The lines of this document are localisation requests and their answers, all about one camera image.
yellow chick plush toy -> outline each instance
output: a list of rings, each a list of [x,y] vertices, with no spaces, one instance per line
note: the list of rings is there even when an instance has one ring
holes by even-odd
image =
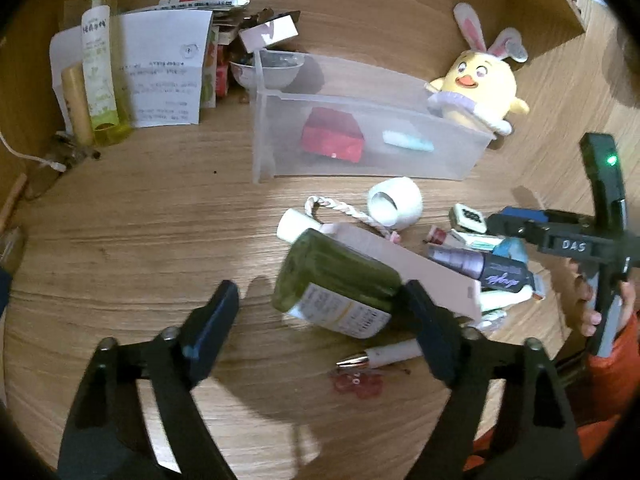
[[[480,20],[473,7],[457,4],[453,10],[460,31],[472,50],[460,54],[446,76],[425,85],[434,94],[429,98],[439,106],[443,116],[465,126],[473,121],[463,110],[473,115],[492,132],[508,135],[511,125],[504,120],[507,112],[529,113],[529,106],[516,97],[516,79],[511,67],[503,61],[512,57],[527,60],[522,37],[515,28],[505,28],[489,49],[484,44]]]

yellow-green bottle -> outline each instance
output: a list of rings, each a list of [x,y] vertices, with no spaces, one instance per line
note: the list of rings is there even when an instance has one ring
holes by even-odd
[[[364,339],[389,322],[401,285],[391,267],[307,229],[280,268],[272,303],[281,312]]]
[[[92,8],[82,15],[82,71],[95,143],[109,146],[129,137],[132,127],[113,84],[115,2],[91,1]]]

braided strap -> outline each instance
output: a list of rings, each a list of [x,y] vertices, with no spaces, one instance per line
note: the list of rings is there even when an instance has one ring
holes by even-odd
[[[383,237],[389,240],[392,243],[398,244],[400,243],[400,235],[396,231],[390,231],[387,227],[383,226],[380,222],[377,222],[368,214],[360,211],[359,209],[354,208],[354,206],[347,204],[346,202],[340,202],[339,200],[334,200],[333,198],[327,198],[325,196],[316,196],[312,195],[306,199],[305,202],[305,213],[308,216],[314,216],[314,209],[316,205],[321,205],[327,207],[329,209],[334,209],[336,211],[341,211],[345,213],[345,215],[349,215],[354,217],[357,220],[365,223],[366,225],[373,227],[376,231],[378,231]]]

orange beak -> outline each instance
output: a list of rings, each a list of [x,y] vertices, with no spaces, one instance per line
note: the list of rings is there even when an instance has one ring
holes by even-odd
[[[456,78],[456,84],[462,88],[476,88],[478,83],[469,75]]]

metal bolt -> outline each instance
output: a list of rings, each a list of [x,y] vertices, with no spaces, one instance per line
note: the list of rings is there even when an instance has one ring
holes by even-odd
[[[162,330],[160,335],[165,341],[171,341],[172,339],[177,338],[179,333],[180,329],[177,326],[168,326],[167,328]]]
[[[536,339],[535,337],[527,337],[524,340],[524,344],[532,350],[542,350],[542,342],[540,341],[540,339]]]
[[[482,337],[482,334],[480,333],[479,330],[471,327],[471,326],[465,326],[462,329],[462,337],[465,339],[469,339],[471,341],[477,341],[478,339],[480,339]]]
[[[117,344],[118,344],[118,342],[116,341],[115,338],[113,338],[113,337],[105,337],[102,341],[100,341],[100,344],[98,345],[98,348],[100,350],[111,350]]]

